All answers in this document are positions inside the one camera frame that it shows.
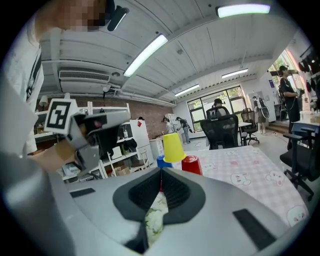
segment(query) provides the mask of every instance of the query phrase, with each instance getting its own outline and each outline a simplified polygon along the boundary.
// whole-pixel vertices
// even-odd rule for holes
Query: checkered tablecloth
[[[279,215],[288,226],[309,215],[290,180],[258,148],[241,146],[185,153],[199,158],[203,176],[238,187]],[[173,167],[181,170],[181,162],[173,163]]]

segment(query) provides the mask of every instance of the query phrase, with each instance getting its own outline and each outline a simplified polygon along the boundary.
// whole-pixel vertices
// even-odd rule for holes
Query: office chair
[[[225,106],[216,106],[206,111],[206,119],[218,118],[226,115],[230,115],[230,113]]]
[[[310,143],[312,138],[311,133],[314,133],[315,130],[311,128],[301,128],[301,130],[308,133],[310,137],[308,141]],[[305,189],[310,194],[307,200],[311,201],[315,193],[304,180],[308,179],[313,182],[320,177],[320,134],[316,134],[315,137],[313,137],[314,144],[312,146],[310,143],[309,148],[298,145],[299,141],[305,139],[302,136],[286,133],[283,137],[292,141],[292,148],[280,155],[280,160],[291,167],[291,171],[286,170],[284,174],[289,174],[290,181],[296,189],[298,186]]]
[[[248,141],[248,145],[250,144],[251,141],[256,141],[258,142],[258,144],[260,144],[260,141],[258,140],[258,138],[253,134],[258,131],[258,126],[255,122],[255,112],[250,108],[245,108],[241,113],[241,118],[243,122],[251,123],[251,125],[248,125],[242,128],[243,132],[246,132],[247,134],[249,134],[249,138],[246,138],[246,140]]]
[[[238,147],[238,124],[235,114],[202,120],[200,125],[210,143],[209,150],[217,150],[219,145],[224,149]]]

